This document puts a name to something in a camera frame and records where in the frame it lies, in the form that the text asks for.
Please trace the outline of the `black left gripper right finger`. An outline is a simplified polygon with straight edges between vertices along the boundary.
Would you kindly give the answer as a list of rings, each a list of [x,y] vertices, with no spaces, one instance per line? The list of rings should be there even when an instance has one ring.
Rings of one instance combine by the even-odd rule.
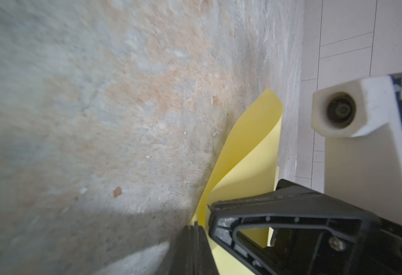
[[[195,223],[195,274],[219,275],[205,230]]]

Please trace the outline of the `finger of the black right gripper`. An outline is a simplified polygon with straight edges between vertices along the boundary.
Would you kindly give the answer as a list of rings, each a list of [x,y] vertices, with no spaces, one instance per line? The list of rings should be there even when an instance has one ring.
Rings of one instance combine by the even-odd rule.
[[[210,206],[210,238],[257,275],[278,275],[269,255],[276,236],[269,222],[270,215],[367,213],[284,179],[278,185],[277,190],[263,195],[220,201]]]

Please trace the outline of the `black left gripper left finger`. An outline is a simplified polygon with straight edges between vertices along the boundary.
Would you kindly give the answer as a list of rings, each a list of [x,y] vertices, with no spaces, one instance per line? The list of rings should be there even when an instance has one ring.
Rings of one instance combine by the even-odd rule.
[[[155,275],[193,275],[194,237],[194,227],[185,226],[171,244]]]

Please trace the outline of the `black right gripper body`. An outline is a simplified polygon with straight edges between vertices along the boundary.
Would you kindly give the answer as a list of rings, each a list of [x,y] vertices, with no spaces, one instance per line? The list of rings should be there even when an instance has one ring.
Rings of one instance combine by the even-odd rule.
[[[371,213],[272,214],[279,275],[402,275],[402,226]]]

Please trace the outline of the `yellow square paper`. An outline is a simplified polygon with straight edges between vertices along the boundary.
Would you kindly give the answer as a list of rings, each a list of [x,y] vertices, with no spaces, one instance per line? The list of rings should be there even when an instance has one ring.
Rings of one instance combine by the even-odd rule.
[[[219,201],[254,197],[275,190],[283,106],[266,89],[231,129],[191,219],[209,230],[208,209]]]

